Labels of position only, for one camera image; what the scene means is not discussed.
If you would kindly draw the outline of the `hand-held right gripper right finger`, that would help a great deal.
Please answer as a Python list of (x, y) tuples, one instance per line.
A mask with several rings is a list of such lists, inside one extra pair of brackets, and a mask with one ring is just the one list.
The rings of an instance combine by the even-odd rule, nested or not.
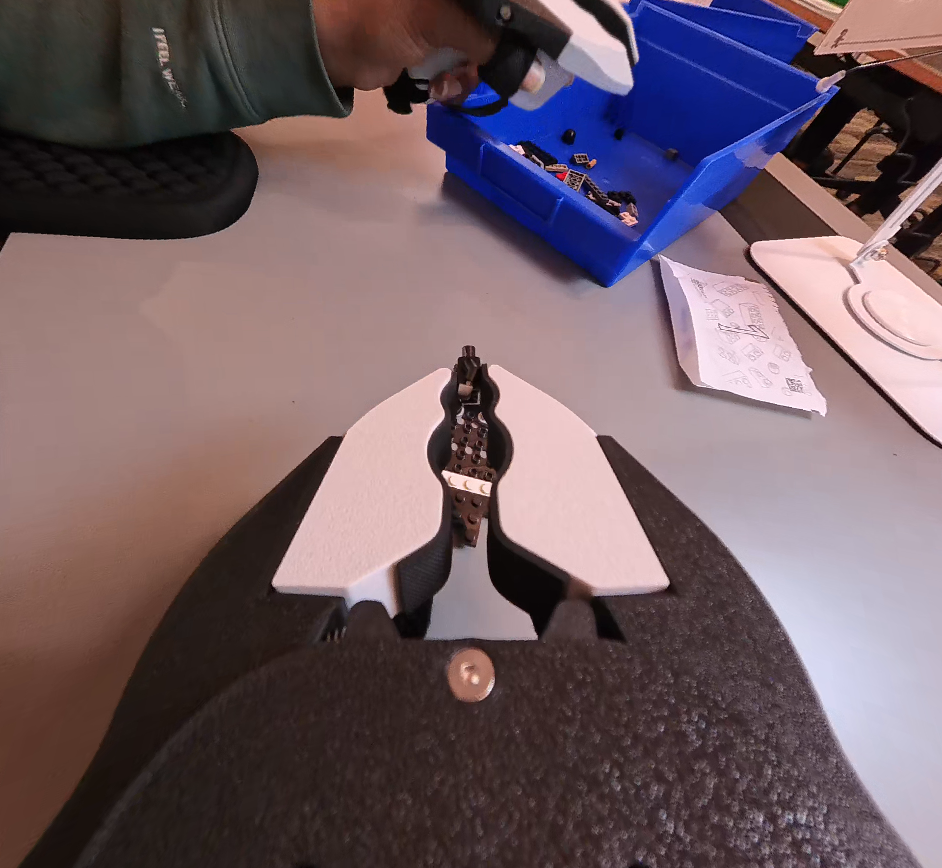
[(661, 592), (668, 575), (595, 430), (498, 365), (496, 537), (583, 599)]

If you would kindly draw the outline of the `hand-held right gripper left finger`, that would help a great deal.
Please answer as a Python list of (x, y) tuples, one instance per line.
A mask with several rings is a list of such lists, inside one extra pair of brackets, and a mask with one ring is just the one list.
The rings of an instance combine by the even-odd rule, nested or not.
[(445, 422), (450, 380), (438, 368), (347, 429), (273, 575), (277, 592), (406, 609), (396, 570), (443, 525), (444, 487), (429, 448)]

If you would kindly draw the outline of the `black lego car chassis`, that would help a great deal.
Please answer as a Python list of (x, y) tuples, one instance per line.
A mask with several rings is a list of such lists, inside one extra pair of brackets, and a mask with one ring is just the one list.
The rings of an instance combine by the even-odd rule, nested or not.
[(497, 392), (473, 345), (463, 347), (454, 373), (457, 403), (443, 477), (451, 497), (453, 540), (458, 546), (476, 547), (497, 479), (489, 443)]

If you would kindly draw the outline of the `blue plastic bin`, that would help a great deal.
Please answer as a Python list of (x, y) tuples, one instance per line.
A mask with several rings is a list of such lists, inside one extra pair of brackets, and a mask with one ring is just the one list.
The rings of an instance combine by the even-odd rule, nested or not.
[[(633, 89), (614, 95), (576, 78), (534, 109), (483, 117), (433, 105), (427, 137), (445, 167), (609, 287), (738, 197), (830, 97), (814, 78), (758, 50), (643, 3)], [(638, 223), (603, 212), (512, 149), (528, 142), (628, 191)]]
[(802, 50), (816, 28), (802, 18), (766, 0), (713, 0), (708, 6), (665, 0), (632, 0), (626, 9), (635, 17), (642, 4), (706, 27), (785, 63)]

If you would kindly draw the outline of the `person's left forearm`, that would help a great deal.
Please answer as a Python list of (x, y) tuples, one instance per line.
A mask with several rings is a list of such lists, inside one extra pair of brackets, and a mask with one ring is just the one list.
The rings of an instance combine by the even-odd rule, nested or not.
[(350, 114), (311, 0), (2, 0), (5, 132), (127, 147)]

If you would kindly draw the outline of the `heap of loose lego parts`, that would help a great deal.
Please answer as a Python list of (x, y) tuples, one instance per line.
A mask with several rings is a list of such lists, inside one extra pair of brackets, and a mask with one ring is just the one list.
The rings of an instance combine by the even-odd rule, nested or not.
[(639, 225), (640, 213), (635, 194), (630, 190), (604, 188), (591, 177), (590, 172), (595, 168), (596, 158), (591, 158), (586, 153), (574, 153), (568, 162), (563, 162), (531, 141), (511, 143), (508, 147), (602, 211), (616, 217), (624, 225)]

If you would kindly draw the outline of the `person's left hand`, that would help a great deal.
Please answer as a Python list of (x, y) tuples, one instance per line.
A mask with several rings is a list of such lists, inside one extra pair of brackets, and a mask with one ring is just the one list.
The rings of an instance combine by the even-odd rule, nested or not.
[(430, 97), (458, 104), (477, 87), (496, 38), (458, 0), (312, 0), (317, 48), (338, 94), (389, 86), (439, 50), (461, 59), (430, 83)]

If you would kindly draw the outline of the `white printed paper bag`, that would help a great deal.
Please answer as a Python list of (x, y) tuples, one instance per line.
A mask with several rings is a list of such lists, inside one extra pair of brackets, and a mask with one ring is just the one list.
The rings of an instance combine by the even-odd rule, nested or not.
[(677, 359), (690, 383), (824, 417), (819, 391), (771, 289), (657, 257)]

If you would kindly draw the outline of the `white book stand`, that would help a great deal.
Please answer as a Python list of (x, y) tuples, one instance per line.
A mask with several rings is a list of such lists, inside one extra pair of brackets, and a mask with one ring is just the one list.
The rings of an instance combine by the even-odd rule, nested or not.
[(890, 241), (940, 185), (941, 162), (866, 242), (840, 236), (752, 244), (761, 273), (922, 434), (941, 442), (941, 306), (888, 261)]

